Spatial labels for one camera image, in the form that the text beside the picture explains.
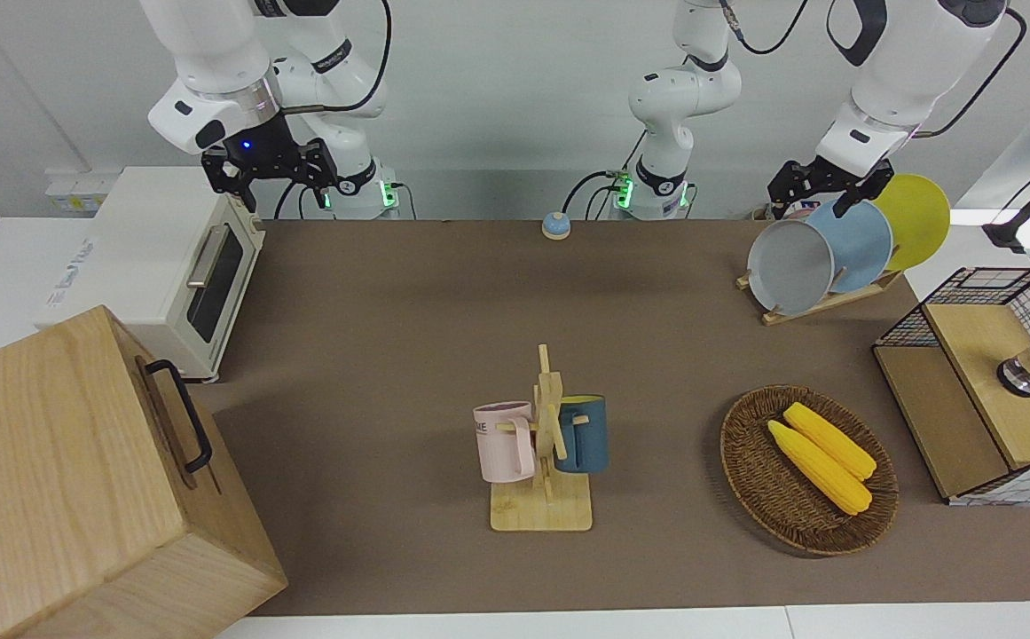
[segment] corn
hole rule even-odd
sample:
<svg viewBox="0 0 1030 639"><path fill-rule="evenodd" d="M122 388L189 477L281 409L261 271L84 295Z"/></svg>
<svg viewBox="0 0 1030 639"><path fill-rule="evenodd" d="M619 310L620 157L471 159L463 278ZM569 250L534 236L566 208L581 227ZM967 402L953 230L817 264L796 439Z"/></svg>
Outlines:
<svg viewBox="0 0 1030 639"><path fill-rule="evenodd" d="M865 452L847 436L847 433L838 430L837 426L831 425L818 412L795 401L783 412L783 416L791 428L814 441L819 448L842 464L852 476L858 477L859 481L865 481L873 476L877 462L870 453Z"/></svg>
<svg viewBox="0 0 1030 639"><path fill-rule="evenodd" d="M766 422L766 428L775 437L775 444L794 462L823 495L830 498L845 514L858 514L868 508L873 500L870 491L851 476L837 462L822 451L815 442L800 432L788 429L775 419Z"/></svg>

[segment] wire mesh cabinet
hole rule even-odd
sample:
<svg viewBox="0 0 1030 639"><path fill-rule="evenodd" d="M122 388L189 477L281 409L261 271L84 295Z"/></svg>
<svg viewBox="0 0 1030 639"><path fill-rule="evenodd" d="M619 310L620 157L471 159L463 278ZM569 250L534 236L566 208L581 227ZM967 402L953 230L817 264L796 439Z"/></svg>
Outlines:
<svg viewBox="0 0 1030 639"><path fill-rule="evenodd" d="M1030 268L963 268L873 345L940 496L1030 505L1030 398L996 365L1030 347Z"/></svg>

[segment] wooden box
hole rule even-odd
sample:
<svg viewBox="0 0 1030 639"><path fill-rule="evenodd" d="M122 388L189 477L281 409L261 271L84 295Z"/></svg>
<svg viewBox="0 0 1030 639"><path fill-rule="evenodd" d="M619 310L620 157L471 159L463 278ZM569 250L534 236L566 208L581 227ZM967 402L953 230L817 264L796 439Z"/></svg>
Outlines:
<svg viewBox="0 0 1030 639"><path fill-rule="evenodd" d="M283 590L210 413L149 364L105 307L0 348L0 638L210 638Z"/></svg>
<svg viewBox="0 0 1030 639"><path fill-rule="evenodd" d="M996 367L1030 347L1002 304L925 304L937 345L873 351L950 504L1030 504L1030 398L1014 396Z"/></svg>

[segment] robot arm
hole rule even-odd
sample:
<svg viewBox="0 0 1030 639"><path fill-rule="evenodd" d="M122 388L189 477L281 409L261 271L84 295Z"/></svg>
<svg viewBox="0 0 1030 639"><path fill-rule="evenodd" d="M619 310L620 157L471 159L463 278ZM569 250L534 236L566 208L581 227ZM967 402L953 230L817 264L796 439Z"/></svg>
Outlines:
<svg viewBox="0 0 1030 639"><path fill-rule="evenodd" d="M648 73L629 93L629 108L648 135L617 206L640 220L667 218L680 206L694 146L685 121L726 109L743 87L728 60L728 25L718 0L681 0L673 36L688 59Z"/></svg>
<svg viewBox="0 0 1030 639"><path fill-rule="evenodd" d="M775 217L793 202L845 191L835 213L880 195L903 146L937 99L964 76L992 40L1007 0L854 0L862 29L844 47L860 66L850 99L816 148L815 162L787 162L767 194Z"/></svg>
<svg viewBox="0 0 1030 639"><path fill-rule="evenodd" d="M202 154L217 193L238 195L253 210L250 182L278 177L313 189L321 203L324 190L344 182L331 139L344 161L341 175L366 174L370 167L375 176L383 173L364 133L331 127L319 113L376 117L384 108L376 92L380 74L352 54L351 41L330 15L339 1L253 0L251 7L250 0L141 0L177 71L148 120L179 149ZM272 63L254 34L255 15L295 16L290 38L300 56ZM357 106L327 106L339 102ZM293 140L284 120L290 109L316 112L305 116L315 140Z"/></svg>

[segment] power outlet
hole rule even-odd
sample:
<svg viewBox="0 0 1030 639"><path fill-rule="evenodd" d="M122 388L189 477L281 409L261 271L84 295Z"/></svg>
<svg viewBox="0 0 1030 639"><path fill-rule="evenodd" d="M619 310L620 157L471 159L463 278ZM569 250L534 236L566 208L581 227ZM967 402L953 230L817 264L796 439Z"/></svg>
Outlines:
<svg viewBox="0 0 1030 639"><path fill-rule="evenodd" d="M104 205L118 173L52 174L45 197L57 210L73 217L93 217Z"/></svg>

